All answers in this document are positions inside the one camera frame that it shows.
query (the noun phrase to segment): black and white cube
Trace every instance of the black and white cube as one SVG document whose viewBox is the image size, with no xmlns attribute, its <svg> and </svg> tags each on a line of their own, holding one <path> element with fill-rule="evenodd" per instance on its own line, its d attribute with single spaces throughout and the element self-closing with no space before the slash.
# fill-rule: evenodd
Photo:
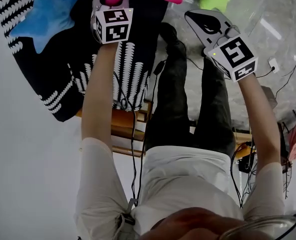
<svg viewBox="0 0 296 240">
<path fill-rule="evenodd" d="M 208 52 L 212 62 L 233 82 L 257 70 L 258 57 L 245 34 L 239 34 Z"/>
<path fill-rule="evenodd" d="M 95 12 L 95 27 L 103 44 L 128 40 L 133 11 L 132 8 L 122 8 Z"/>
</svg>

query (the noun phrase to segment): white shirt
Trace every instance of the white shirt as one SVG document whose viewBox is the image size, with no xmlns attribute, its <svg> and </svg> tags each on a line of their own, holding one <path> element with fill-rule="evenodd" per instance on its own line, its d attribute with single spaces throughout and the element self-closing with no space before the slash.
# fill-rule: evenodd
<svg viewBox="0 0 296 240">
<path fill-rule="evenodd" d="M 189 207 L 239 220 L 284 214 L 279 163 L 261 169 L 243 209 L 228 195 L 229 178 L 230 158 L 225 154 L 181 146 L 148 150 L 138 206 L 131 211 L 135 232 L 140 236 L 161 219 Z M 100 140 L 84 139 L 74 217 L 81 239 L 114 239 L 118 218 L 127 207 L 111 150 Z"/>
</svg>

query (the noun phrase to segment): black shoe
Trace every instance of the black shoe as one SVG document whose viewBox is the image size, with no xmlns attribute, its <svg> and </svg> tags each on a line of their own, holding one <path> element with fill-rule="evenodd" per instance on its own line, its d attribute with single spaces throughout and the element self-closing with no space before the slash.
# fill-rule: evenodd
<svg viewBox="0 0 296 240">
<path fill-rule="evenodd" d="M 169 23 L 166 23 L 166 22 L 161 23 L 159 34 L 168 45 L 175 44 L 179 41 L 177 38 L 176 29 Z"/>
</svg>

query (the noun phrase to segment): person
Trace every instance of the person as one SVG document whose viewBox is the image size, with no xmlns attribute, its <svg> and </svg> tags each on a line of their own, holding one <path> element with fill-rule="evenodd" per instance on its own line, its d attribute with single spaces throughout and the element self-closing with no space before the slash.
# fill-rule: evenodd
<svg viewBox="0 0 296 240">
<path fill-rule="evenodd" d="M 248 228 L 252 221 L 285 212 L 280 134 L 259 82 L 251 74 L 236 83 L 257 152 L 255 184 L 240 209 L 228 195 L 235 140 L 224 75 L 204 58 L 200 116 L 191 134 L 184 89 L 186 48 L 171 25 L 162 23 L 160 35 L 168 57 L 147 127 L 138 205 L 132 210 L 112 153 L 117 44 L 105 44 L 98 52 L 82 107 L 81 177 L 74 217 L 81 239 L 119 239 L 130 211 L 134 225 L 127 239 L 271 239 L 264 229 Z"/>
</svg>

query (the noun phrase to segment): dark pants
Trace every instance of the dark pants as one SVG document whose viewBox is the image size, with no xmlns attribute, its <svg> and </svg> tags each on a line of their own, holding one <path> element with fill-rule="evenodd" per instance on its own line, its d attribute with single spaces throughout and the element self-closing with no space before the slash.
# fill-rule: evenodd
<svg viewBox="0 0 296 240">
<path fill-rule="evenodd" d="M 146 150 L 157 146 L 193 147 L 224 153 L 231 158 L 235 138 L 223 73 L 209 59 L 204 59 L 200 115 L 191 134 L 184 88 L 186 48 L 178 42 L 168 46 L 167 53 L 158 84 L 158 105 L 147 127 Z"/>
</svg>

